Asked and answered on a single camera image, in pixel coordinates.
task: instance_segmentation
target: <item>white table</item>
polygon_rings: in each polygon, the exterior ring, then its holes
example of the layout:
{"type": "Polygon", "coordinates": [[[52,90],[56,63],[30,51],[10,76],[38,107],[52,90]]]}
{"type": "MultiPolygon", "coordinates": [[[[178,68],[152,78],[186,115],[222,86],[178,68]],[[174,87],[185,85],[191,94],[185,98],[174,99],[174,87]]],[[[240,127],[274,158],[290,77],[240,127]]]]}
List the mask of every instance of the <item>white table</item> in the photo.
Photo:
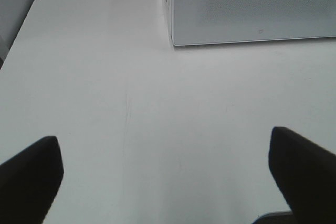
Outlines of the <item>white table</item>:
{"type": "Polygon", "coordinates": [[[161,0],[37,0],[0,70],[0,162],[58,137],[45,223],[252,223],[288,210],[267,166],[273,126],[336,152],[335,52],[333,39],[174,49],[161,0]]]}

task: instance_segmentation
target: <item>table surface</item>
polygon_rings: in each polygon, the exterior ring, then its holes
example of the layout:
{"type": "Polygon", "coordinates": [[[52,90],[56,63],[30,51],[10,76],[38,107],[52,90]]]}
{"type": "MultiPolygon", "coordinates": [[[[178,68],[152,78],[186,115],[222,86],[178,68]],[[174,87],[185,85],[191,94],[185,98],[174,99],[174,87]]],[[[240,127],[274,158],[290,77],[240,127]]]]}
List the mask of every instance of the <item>table surface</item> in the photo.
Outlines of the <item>table surface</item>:
{"type": "Polygon", "coordinates": [[[335,52],[334,39],[174,48],[162,0],[37,0],[0,70],[0,163],[58,137],[45,223],[252,223],[288,210],[273,126],[336,152],[335,52]]]}

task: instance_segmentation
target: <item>white desk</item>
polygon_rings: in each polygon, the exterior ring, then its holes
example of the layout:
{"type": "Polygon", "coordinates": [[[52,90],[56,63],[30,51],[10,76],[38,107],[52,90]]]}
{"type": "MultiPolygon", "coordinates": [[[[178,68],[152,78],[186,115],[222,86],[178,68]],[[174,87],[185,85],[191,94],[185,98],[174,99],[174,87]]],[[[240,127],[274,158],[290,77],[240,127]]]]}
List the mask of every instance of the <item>white desk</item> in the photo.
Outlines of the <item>white desk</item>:
{"type": "Polygon", "coordinates": [[[161,0],[37,0],[0,71],[0,162],[58,137],[45,223],[249,224],[288,210],[273,126],[336,152],[335,52],[333,39],[174,50],[161,0]]]}

